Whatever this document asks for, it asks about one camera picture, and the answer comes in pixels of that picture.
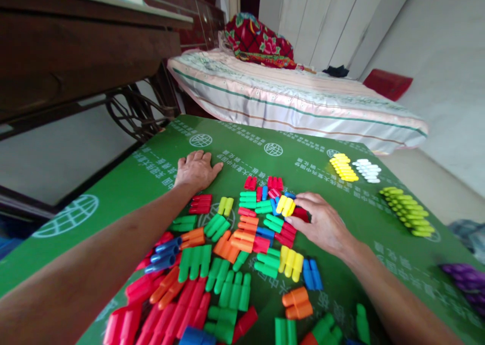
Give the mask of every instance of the bed sheet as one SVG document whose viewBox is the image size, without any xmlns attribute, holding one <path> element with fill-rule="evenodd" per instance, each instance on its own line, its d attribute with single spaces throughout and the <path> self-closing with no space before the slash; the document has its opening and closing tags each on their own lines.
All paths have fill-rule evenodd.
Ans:
<svg viewBox="0 0 485 345">
<path fill-rule="evenodd" d="M 181 87 L 220 120 L 360 142 L 379 155 L 427 138 L 423 119 L 358 81 L 273 69 L 231 53 L 190 51 L 168 61 Z"/>
</svg>

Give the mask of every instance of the red floral cloth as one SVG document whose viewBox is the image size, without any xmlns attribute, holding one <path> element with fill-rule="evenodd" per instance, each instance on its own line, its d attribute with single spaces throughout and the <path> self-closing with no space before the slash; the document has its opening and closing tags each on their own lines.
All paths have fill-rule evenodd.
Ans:
<svg viewBox="0 0 485 345">
<path fill-rule="evenodd" d="M 292 44 L 252 14 L 239 13 L 232 17 L 226 24 L 225 35 L 239 60 L 291 70 L 297 67 Z"/>
</svg>

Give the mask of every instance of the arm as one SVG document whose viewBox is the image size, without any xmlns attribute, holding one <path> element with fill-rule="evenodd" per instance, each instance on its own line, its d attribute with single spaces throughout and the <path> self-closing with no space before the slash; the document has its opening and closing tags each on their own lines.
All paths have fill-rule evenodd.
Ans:
<svg viewBox="0 0 485 345">
<path fill-rule="evenodd" d="M 0 300 L 0 338 L 8 344 L 76 343 L 120 290 L 190 198 L 222 169 L 211 154 L 178 162 L 174 187 L 84 240 Z"/>
<path fill-rule="evenodd" d="M 462 341 L 403 285 L 364 243 L 355 239 L 337 211 L 315 193 L 297 195 L 295 203 L 312 222 L 286 220 L 309 240 L 340 258 L 360 281 L 395 344 L 461 344 Z"/>
</svg>

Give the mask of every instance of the globe logo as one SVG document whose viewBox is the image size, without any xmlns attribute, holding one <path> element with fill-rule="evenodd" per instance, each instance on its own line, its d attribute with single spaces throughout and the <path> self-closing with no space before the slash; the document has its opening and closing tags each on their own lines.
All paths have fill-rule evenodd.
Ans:
<svg viewBox="0 0 485 345">
<path fill-rule="evenodd" d="M 100 201 L 96 196 L 83 194 L 66 206 L 48 223 L 32 234 L 36 238 L 48 238 L 65 233 L 89 219 Z"/>
<path fill-rule="evenodd" d="M 340 152 L 336 150 L 327 150 L 327 156 L 329 156 L 330 158 L 333 158 L 333 155 L 339 154 L 339 153 Z"/>
<path fill-rule="evenodd" d="M 264 151 L 273 157 L 278 157 L 283 154 L 283 148 L 281 148 L 281 146 L 276 143 L 266 143 L 264 145 Z"/>
<path fill-rule="evenodd" d="M 208 222 L 214 217 L 215 214 L 217 214 L 217 210 L 219 209 L 219 204 L 212 204 L 211 205 L 211 210 L 208 214 L 206 215 L 200 215 L 199 216 L 199 221 L 197 223 L 197 227 L 203 227 L 208 224 Z M 234 227 L 234 223 L 236 222 L 236 214 L 234 210 L 231 210 L 231 213 L 229 214 L 229 217 L 226 218 L 227 221 L 231 224 L 228 230 L 232 230 Z"/>
<path fill-rule="evenodd" d="M 212 143 L 212 137 L 207 134 L 196 134 L 188 141 L 191 146 L 196 148 L 203 148 Z"/>
</svg>

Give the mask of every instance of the left hand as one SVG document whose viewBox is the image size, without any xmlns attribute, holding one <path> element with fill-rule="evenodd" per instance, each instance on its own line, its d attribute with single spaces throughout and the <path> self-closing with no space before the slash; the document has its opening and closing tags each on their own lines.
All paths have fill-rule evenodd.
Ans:
<svg viewBox="0 0 485 345">
<path fill-rule="evenodd" d="M 193 187 L 196 192 L 209 187 L 224 165 L 224 163 L 219 162 L 211 167 L 211 156 L 209 152 L 196 151 L 190 153 L 187 158 L 180 158 L 174 187 L 187 184 Z"/>
</svg>

